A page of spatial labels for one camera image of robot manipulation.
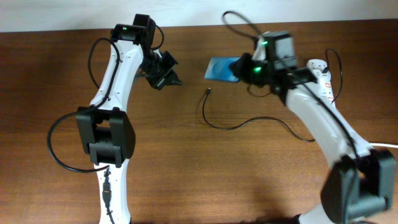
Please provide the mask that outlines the blue Galaxy smartphone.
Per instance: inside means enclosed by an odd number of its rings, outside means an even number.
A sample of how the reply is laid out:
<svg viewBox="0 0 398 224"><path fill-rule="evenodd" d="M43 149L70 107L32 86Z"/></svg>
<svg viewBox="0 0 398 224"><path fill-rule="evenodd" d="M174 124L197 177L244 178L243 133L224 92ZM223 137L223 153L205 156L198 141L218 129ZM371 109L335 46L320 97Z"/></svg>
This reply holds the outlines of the blue Galaxy smartphone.
<svg viewBox="0 0 398 224"><path fill-rule="evenodd" d="M239 57L212 57L206 69L204 79L237 83L239 78L233 75L233 72L229 69L229 65L238 59Z"/></svg>

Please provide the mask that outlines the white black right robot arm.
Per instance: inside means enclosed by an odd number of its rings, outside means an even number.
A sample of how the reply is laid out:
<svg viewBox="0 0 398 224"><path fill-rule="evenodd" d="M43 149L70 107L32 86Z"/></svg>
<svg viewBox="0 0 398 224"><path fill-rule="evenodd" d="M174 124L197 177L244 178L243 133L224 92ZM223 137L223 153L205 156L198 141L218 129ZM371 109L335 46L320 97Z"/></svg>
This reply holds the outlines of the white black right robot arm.
<svg viewBox="0 0 398 224"><path fill-rule="evenodd" d="M360 223L389 210L396 160L364 140L336 109L329 62L310 60L299 67L287 31L265 32L254 41L254 53L243 54L230 70L246 83L269 86L310 131L331 169L320 204L291 222Z"/></svg>

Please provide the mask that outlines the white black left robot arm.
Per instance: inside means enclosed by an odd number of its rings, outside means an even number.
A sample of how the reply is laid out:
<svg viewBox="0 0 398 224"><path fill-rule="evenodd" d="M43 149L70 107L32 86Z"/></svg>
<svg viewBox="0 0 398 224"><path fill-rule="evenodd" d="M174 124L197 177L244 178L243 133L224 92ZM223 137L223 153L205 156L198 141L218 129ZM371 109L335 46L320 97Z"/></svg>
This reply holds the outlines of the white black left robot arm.
<svg viewBox="0 0 398 224"><path fill-rule="evenodd" d="M136 14L131 25L117 24L109 41L111 53L103 81L89 107L76 116L83 150L97 174L100 223L131 223L127 202L127 168L136 146L136 134L127 117L129 95L141 71L149 85L161 90L181 85L174 71L177 61L153 47L155 21Z"/></svg>

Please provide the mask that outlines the white charger plug adapter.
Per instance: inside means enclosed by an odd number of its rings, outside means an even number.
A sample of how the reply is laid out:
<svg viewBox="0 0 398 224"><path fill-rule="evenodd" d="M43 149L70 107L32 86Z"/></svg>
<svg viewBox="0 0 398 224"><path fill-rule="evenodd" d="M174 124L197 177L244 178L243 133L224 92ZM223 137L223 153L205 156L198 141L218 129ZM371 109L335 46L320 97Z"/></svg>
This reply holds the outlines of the white charger plug adapter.
<svg viewBox="0 0 398 224"><path fill-rule="evenodd" d="M312 72L318 80L323 80L325 82L331 81L331 74L324 66L316 66Z"/></svg>

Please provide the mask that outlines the white power strip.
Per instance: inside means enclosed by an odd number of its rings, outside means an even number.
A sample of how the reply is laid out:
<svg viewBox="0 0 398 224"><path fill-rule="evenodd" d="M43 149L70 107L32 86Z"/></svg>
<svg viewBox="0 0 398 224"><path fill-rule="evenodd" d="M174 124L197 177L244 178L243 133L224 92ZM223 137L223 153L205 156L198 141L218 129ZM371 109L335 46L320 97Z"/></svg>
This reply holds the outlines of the white power strip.
<svg viewBox="0 0 398 224"><path fill-rule="evenodd" d="M327 64L324 60L320 60L320 59L311 59L307 62L307 68L312 72L312 70L316 67L316 66L324 66L327 69ZM331 85L331 81L330 82L325 82L323 80L318 80L317 82L319 84L319 94L321 94L321 96L325 97L335 108L335 97L333 95L333 89L332 89L332 85Z"/></svg>

